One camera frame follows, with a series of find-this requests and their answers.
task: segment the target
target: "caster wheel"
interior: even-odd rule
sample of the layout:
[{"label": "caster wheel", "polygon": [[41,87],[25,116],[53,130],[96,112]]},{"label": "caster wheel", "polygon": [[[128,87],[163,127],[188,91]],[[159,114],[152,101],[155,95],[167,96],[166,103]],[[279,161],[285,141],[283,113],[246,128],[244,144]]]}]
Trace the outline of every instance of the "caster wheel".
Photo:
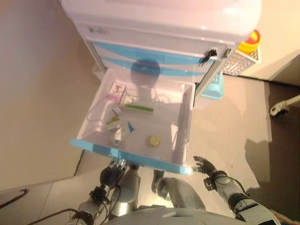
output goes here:
[{"label": "caster wheel", "polygon": [[275,107],[271,108],[270,115],[273,117],[281,117],[285,116],[289,111],[286,109],[281,109],[280,111],[277,111]]}]

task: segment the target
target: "beige wall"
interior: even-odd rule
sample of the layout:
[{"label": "beige wall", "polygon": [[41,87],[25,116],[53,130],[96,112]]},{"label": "beige wall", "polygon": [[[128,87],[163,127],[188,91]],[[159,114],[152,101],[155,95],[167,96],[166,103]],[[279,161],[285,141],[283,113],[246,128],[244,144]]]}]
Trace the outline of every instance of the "beige wall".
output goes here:
[{"label": "beige wall", "polygon": [[0,27],[0,190],[70,177],[93,59],[56,0],[2,0]]},{"label": "beige wall", "polygon": [[242,75],[300,85],[300,1],[262,0],[262,62]]}]

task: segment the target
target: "wheel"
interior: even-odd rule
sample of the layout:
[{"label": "wheel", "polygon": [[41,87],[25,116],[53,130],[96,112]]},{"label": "wheel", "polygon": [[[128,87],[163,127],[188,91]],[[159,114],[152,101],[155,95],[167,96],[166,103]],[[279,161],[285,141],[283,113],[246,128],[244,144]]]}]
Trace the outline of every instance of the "wheel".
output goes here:
[{"label": "wheel", "polygon": [[281,109],[280,111],[278,111],[276,109],[276,107],[273,107],[271,108],[270,110],[270,115],[273,116],[273,117],[281,117],[281,116],[284,116],[288,113],[289,111],[286,110],[286,109]]},{"label": "wheel", "polygon": [[270,109],[270,115],[275,117],[284,116],[288,112],[289,108],[286,106],[286,101],[279,102]]}]

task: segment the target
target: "cart lid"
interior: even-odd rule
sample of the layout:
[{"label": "cart lid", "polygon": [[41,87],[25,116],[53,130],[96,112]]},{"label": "cart lid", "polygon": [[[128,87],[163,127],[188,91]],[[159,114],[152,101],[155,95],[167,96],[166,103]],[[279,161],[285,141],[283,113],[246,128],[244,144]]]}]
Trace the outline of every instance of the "cart lid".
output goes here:
[{"label": "cart lid", "polygon": [[261,0],[62,0],[75,23],[240,42],[256,28]]}]

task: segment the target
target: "open drawer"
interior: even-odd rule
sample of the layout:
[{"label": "open drawer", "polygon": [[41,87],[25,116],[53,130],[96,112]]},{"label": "open drawer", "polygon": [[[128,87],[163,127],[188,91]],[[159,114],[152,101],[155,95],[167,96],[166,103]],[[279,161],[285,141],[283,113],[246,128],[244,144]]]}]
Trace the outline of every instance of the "open drawer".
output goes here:
[{"label": "open drawer", "polygon": [[[123,100],[120,105],[119,99],[111,98],[111,88],[116,83],[126,86],[122,99],[134,96],[135,105],[143,106],[132,110],[124,107]],[[125,68],[110,68],[77,138],[71,143],[138,165],[188,174],[190,169],[185,166],[194,95],[194,83],[137,73]],[[118,112],[120,123],[117,128],[110,130],[107,123],[111,121],[112,110],[116,108],[121,109]],[[116,132],[127,125],[130,125],[130,132],[124,130],[121,134],[124,139],[116,145]],[[151,137],[158,138],[160,143],[152,145]]]}]

